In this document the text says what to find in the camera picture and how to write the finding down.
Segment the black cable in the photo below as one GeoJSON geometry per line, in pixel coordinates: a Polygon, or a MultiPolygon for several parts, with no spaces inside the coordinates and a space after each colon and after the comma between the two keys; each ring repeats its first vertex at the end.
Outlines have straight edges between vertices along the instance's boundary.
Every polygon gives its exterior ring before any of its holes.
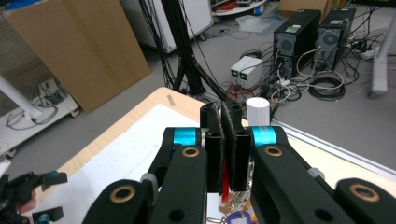
{"type": "Polygon", "coordinates": [[[332,84],[331,88],[338,87],[342,84],[340,80],[333,77],[318,77],[310,84],[311,86],[309,87],[309,93],[323,101],[334,101],[341,99],[346,93],[345,85],[341,85],[339,88],[332,90],[324,90],[322,88],[315,87],[318,84],[323,83],[332,84]]]}

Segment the red object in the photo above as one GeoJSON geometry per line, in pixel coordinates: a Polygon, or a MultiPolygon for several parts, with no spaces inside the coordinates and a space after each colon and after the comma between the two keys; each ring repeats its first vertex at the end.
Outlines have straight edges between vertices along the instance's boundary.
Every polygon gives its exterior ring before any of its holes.
{"type": "Polygon", "coordinates": [[[234,8],[236,8],[236,0],[221,3],[220,5],[215,7],[215,11],[230,11],[234,8]]]}

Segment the cardboard box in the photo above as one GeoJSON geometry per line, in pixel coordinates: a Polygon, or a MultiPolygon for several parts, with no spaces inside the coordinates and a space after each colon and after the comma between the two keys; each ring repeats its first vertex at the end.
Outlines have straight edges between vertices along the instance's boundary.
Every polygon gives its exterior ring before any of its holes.
{"type": "Polygon", "coordinates": [[[42,0],[4,15],[87,112],[149,74],[119,1],[42,0]]]}
{"type": "Polygon", "coordinates": [[[323,20],[334,7],[344,7],[346,0],[280,0],[279,10],[287,17],[298,9],[318,9],[323,20]]]}

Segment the white cylinder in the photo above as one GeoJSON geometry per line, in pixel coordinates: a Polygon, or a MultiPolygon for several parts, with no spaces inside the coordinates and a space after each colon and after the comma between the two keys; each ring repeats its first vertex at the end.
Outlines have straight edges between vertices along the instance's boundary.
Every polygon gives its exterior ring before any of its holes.
{"type": "Polygon", "coordinates": [[[247,99],[248,126],[270,126],[270,103],[261,97],[247,99]]]}

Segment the white paper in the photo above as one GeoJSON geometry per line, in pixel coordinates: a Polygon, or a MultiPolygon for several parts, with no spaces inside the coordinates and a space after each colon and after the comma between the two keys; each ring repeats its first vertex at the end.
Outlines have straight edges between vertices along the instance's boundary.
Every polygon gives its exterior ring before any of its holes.
{"type": "Polygon", "coordinates": [[[68,183],[59,185],[33,212],[62,206],[64,217],[57,224],[81,223],[106,186],[120,179],[140,180],[161,146],[166,127],[199,127],[199,124],[164,105],[156,105],[69,176],[68,183]]]}

